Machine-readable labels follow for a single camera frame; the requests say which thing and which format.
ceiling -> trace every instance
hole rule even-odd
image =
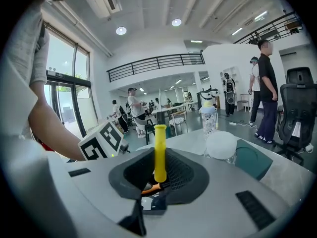
[[[200,71],[199,77],[201,80],[203,80],[204,78],[208,77],[208,72]],[[175,84],[179,79],[182,79],[182,81],[179,82],[178,84]],[[174,86],[174,89],[175,89],[178,87],[189,86],[189,85],[192,85],[193,83],[195,83],[195,77],[194,77],[194,74],[190,72],[190,73],[170,75],[166,77],[159,77],[155,79],[146,80],[143,82],[139,82],[136,84],[131,84],[131,85],[119,88],[119,90],[123,92],[128,92],[128,89],[130,87],[137,88],[137,89],[143,88],[145,93],[150,94],[150,93],[157,93],[159,89],[161,89],[161,91],[164,91],[164,90],[169,90],[171,86]],[[141,92],[140,90],[136,92],[136,96],[143,96],[143,95],[144,93]]]
[[[98,18],[86,0],[66,0],[66,3],[81,17],[83,22],[111,51],[125,38],[136,32],[175,28],[173,19],[182,24],[177,31],[185,32],[184,40],[191,40],[201,32],[201,40],[224,39],[234,42],[260,26],[283,15],[279,0],[119,0],[122,11],[109,17]],[[265,19],[244,26],[250,18],[267,10]],[[116,35],[118,27],[124,26],[127,33]],[[242,31],[231,34],[242,27]]]

glass door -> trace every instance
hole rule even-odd
[[[58,111],[60,114],[60,119],[64,122],[64,126],[68,129],[72,134],[82,139],[83,136],[80,132],[78,121],[76,118],[76,111],[73,105],[72,98],[72,86],[67,84],[56,84],[56,92],[57,92],[57,102],[58,102]]]

floor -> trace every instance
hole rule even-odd
[[[235,110],[235,112],[232,116],[226,117],[225,111],[219,110],[218,117],[219,117],[219,128],[218,128],[219,130],[228,131],[235,136],[238,136],[238,137],[243,138],[247,141],[255,143],[255,144],[262,146],[266,149],[269,149],[273,152],[280,150],[280,149],[278,149],[278,147],[273,149],[272,145],[268,145],[266,143],[263,143],[261,140],[255,138],[254,137],[254,134],[256,132],[255,128],[250,128],[249,126],[241,126],[241,125],[234,126],[234,125],[229,124],[231,121],[236,122],[236,123],[241,123],[241,124],[243,124],[244,122],[249,123],[249,120],[251,117],[251,114],[249,112],[244,112],[244,110],[237,112]],[[261,123],[262,117],[263,117],[262,111],[258,111],[257,119],[256,119],[256,122],[253,124],[253,126],[254,125],[259,126]],[[165,121],[166,121],[166,126],[167,126],[166,138],[174,137],[175,131],[174,131],[174,129],[170,129],[170,127],[168,126],[168,118],[165,118]],[[187,125],[188,125],[188,132],[203,128],[202,118],[201,118],[201,115],[198,114],[197,110],[187,113]],[[186,125],[185,124],[182,124],[181,126],[178,125],[177,126],[177,134],[180,135],[183,133],[187,133]],[[130,151],[135,151],[139,147],[146,145],[145,138],[138,138],[136,131],[134,131],[132,127],[130,127],[129,133],[124,135],[124,139],[126,139],[129,142],[129,150]],[[274,140],[278,143],[282,143],[282,141],[278,138],[277,133],[275,133]],[[154,135],[150,134],[150,143],[153,143],[153,142],[154,142]],[[311,144],[313,146],[317,146],[317,134],[316,133],[313,133],[313,138],[312,138]],[[316,167],[317,154],[316,154],[316,151],[317,151],[317,149],[315,149],[314,152],[312,152],[312,153],[304,152],[301,154],[301,156],[304,158],[303,167],[305,167],[306,169],[310,170],[311,172],[313,172],[315,174],[317,174],[317,167]]]

